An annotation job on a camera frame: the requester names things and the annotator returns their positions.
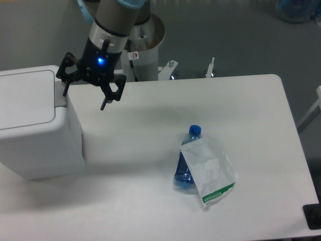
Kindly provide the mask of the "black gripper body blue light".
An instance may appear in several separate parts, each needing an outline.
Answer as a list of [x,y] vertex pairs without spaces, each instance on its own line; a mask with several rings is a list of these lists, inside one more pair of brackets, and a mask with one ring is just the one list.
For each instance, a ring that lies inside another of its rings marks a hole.
[[77,69],[85,70],[84,81],[95,86],[106,87],[114,78],[116,63],[121,52],[103,52],[88,38]]

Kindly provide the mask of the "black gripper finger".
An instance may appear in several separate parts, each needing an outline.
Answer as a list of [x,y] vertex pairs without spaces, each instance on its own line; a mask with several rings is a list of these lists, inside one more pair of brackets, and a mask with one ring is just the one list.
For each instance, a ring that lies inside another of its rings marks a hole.
[[[72,66],[76,66],[76,70],[71,73],[67,73],[66,68]],[[79,81],[84,77],[84,66],[82,65],[81,60],[76,59],[72,53],[67,52],[59,66],[56,77],[65,83],[63,96],[66,96],[70,84]]]
[[105,78],[101,85],[100,88],[103,91],[105,98],[104,101],[102,102],[101,108],[100,110],[104,110],[105,106],[108,103],[112,103],[114,100],[115,101],[120,101],[125,84],[126,84],[126,76],[123,74],[117,74],[114,75],[114,77],[116,78],[114,80],[114,83],[117,86],[117,91],[112,91],[111,87],[110,87],[110,79],[109,78]]

